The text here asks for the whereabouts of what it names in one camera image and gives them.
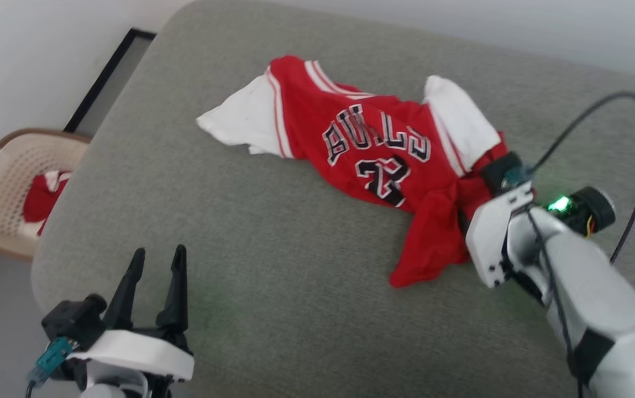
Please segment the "green led light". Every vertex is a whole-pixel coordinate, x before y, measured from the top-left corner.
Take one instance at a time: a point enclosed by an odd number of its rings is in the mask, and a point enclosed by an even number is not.
[[[559,211],[562,212],[570,206],[570,198],[567,196],[563,196],[557,201],[548,205],[548,211]]]

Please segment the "black cable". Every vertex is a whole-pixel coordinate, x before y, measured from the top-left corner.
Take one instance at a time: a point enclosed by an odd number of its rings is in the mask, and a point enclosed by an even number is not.
[[[35,382],[30,380],[30,383],[27,383],[27,390],[25,390],[25,398],[32,396],[32,388],[35,388]]]
[[[534,220],[533,215],[531,214],[531,207],[526,208],[526,214],[529,217],[529,221],[531,222],[532,227],[534,228],[534,232],[536,233],[537,241],[540,243],[540,252],[543,254],[543,259],[545,262],[545,269],[549,274],[550,279],[550,290],[553,292],[553,300],[555,302],[555,309],[558,310],[558,321],[560,322],[560,327],[563,330],[563,340],[565,342],[565,351],[567,352],[568,358],[573,355],[573,343],[570,340],[570,331],[568,330],[568,321],[565,318],[565,310],[563,309],[563,303],[560,300],[560,293],[558,292],[558,283],[555,282],[555,273],[553,270],[553,266],[550,262],[550,256],[548,254],[548,250],[545,249],[545,242],[542,232],[540,232],[540,228],[536,221]],[[578,398],[582,398],[582,382],[578,379]]]
[[[532,171],[535,172],[541,166],[543,166],[545,161],[549,159],[549,157],[553,154],[553,152],[555,152],[558,146],[560,146],[563,140],[567,138],[567,136],[569,136],[569,134],[572,133],[572,131],[575,128],[577,128],[578,124],[582,123],[585,119],[587,119],[588,116],[595,113],[597,109],[601,108],[605,104],[608,104],[614,100],[621,99],[621,98],[630,98],[635,101],[635,93],[631,93],[628,91],[620,91],[618,93],[610,94],[606,96],[605,98],[597,101],[596,103],[593,103],[592,106],[590,106],[590,108],[586,109],[584,112],[580,114],[580,116],[575,118],[575,120],[572,121],[572,123],[568,124],[567,128],[565,128],[565,130],[563,130],[560,136],[558,136],[558,138],[555,139],[553,145],[550,146],[548,151],[546,151],[545,154],[540,157],[539,161],[536,162],[535,166],[533,166],[532,168]],[[634,204],[634,209],[631,212],[631,215],[629,216],[629,221],[627,222],[627,225],[624,228],[624,232],[622,232],[622,236],[620,237],[620,242],[617,243],[617,247],[615,247],[615,251],[610,256],[610,264],[613,264],[615,260],[617,259],[617,256],[620,254],[622,246],[626,242],[626,239],[629,235],[629,232],[631,231],[631,227],[634,224],[634,221],[635,221],[635,204]]]

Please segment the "sofa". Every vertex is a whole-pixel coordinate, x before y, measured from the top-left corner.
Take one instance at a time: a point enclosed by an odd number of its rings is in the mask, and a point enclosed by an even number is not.
[[[529,163],[567,123],[635,77],[410,28],[273,3],[206,0],[155,38],[55,206],[32,265],[45,312],[110,300],[145,247],[137,325],[165,302],[187,248],[192,396],[574,396],[545,310],[473,265],[393,289],[412,220],[332,188],[307,161],[225,146],[195,119],[278,56],[319,60],[335,80],[420,101],[430,75],[456,81]],[[617,222],[635,201],[635,106],[580,126],[540,170],[538,199],[597,186]],[[616,266],[635,286],[635,226]]]

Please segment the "white stripe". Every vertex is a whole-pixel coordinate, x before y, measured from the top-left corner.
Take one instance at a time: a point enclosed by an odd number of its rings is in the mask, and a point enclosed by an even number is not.
[[[327,86],[327,84],[322,81],[321,78],[317,75],[317,71],[315,71],[314,66],[312,66],[311,61],[305,61],[305,70],[307,71],[307,75],[310,76],[312,82],[315,83],[315,86],[325,93],[336,94],[331,88]]]
[[[369,98],[374,96],[374,94],[363,93],[362,91],[349,91],[345,88],[341,88],[340,86],[337,86],[337,83],[332,81],[332,79],[329,78],[326,73],[324,73],[324,70],[322,70],[322,67],[319,65],[319,61],[312,61],[312,63],[314,65],[315,71],[317,72],[317,75],[319,75],[322,79],[324,79],[327,85],[330,88],[332,88],[332,90],[335,91],[335,93],[343,94],[345,96],[362,96],[363,98]]]
[[[316,64],[316,61],[305,61],[305,71],[307,71],[307,75],[310,76],[310,79],[312,79],[315,86],[325,93],[338,94],[351,100],[359,100],[374,96],[369,93],[355,93],[354,91],[339,88],[332,80],[330,80],[330,78],[327,77],[327,75],[324,75],[324,72],[322,75],[320,74],[322,70],[318,69],[319,65],[316,67]]]
[[[275,124],[277,124],[276,129],[280,136],[280,148],[282,149],[282,153],[285,154],[285,157],[294,158],[294,156],[292,156],[292,151],[290,150],[290,140],[287,137],[287,131],[285,130],[285,119],[282,116],[282,95],[280,94],[280,83],[277,81],[275,76],[272,75],[270,67],[266,70],[266,76],[275,85],[276,89],[274,102]]]
[[[452,170],[454,170],[458,177],[464,176],[465,173],[462,170],[461,166],[459,166],[459,160],[457,160],[457,155],[454,153],[454,148],[452,148],[452,145],[449,141],[448,131],[443,125],[443,121],[440,120],[440,116],[435,113],[430,104],[428,104],[428,109],[431,110],[431,115],[433,116],[433,122],[435,124],[435,130],[438,132],[440,143],[443,145],[445,156],[448,158],[448,162],[450,163]]]

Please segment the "white wall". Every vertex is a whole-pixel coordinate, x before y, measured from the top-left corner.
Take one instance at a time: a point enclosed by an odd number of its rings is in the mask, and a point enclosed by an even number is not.
[[[158,31],[190,0],[120,0]],[[274,0],[635,75],[635,0]]]
[[[0,138],[62,129],[128,32],[110,0],[0,0]]]

